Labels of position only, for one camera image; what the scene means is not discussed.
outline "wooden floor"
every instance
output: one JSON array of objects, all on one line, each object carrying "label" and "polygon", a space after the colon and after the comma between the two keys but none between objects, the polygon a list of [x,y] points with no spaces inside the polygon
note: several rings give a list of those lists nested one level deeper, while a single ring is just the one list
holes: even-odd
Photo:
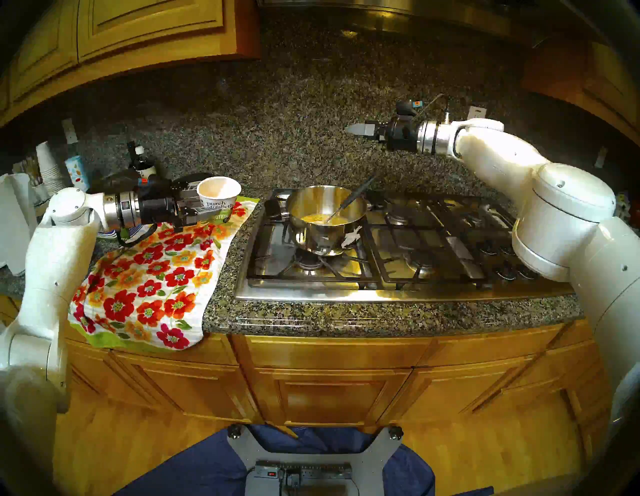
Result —
[{"label": "wooden floor", "polygon": [[[74,394],[58,416],[54,477],[69,495],[109,495],[226,426]],[[577,428],[559,394],[525,413],[403,429],[436,474],[437,496],[491,485],[498,493],[580,469]]]}]

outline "backsplash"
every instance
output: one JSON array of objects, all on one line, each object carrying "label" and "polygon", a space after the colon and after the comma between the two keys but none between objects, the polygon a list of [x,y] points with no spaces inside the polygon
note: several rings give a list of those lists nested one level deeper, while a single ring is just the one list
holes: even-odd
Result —
[{"label": "backsplash", "polygon": [[[424,36],[353,32],[308,14],[262,13],[262,59],[203,61],[76,88],[0,130],[14,155],[49,140],[66,158],[60,121],[72,117],[87,169],[106,176],[129,163],[135,140],[168,177],[208,171],[244,188],[356,186],[373,171],[379,188],[445,191],[504,200],[452,160],[388,152],[345,126],[386,120],[395,101],[451,97],[453,120],[470,105],[552,161],[595,173],[615,191],[637,184],[637,147],[570,104],[520,88],[527,48],[453,26]],[[441,119],[443,102],[429,112]],[[605,168],[593,163],[609,149]]]}]

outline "pot handle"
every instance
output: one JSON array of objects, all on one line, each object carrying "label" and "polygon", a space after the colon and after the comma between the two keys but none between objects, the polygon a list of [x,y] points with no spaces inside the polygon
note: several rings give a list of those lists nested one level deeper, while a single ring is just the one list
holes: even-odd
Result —
[{"label": "pot handle", "polygon": [[264,202],[264,213],[270,220],[286,220],[291,217],[287,212],[287,202],[277,198]]}]

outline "stainless steel cooktop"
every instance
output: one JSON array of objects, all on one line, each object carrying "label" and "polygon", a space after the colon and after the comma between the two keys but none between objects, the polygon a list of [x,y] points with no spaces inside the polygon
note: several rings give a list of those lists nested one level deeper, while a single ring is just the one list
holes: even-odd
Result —
[{"label": "stainless steel cooktop", "polygon": [[281,220],[293,190],[277,189],[255,226],[236,283],[240,300],[463,301],[570,294],[528,270],[511,247],[514,219],[475,196],[369,191],[360,239],[319,257]]}]

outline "range hood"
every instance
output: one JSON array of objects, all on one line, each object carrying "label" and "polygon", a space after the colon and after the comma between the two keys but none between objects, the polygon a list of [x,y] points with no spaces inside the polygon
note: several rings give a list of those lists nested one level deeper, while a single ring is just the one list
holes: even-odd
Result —
[{"label": "range hood", "polygon": [[314,8],[365,29],[419,34],[423,19],[465,26],[534,46],[564,33],[597,40],[561,0],[257,0],[263,8]]}]

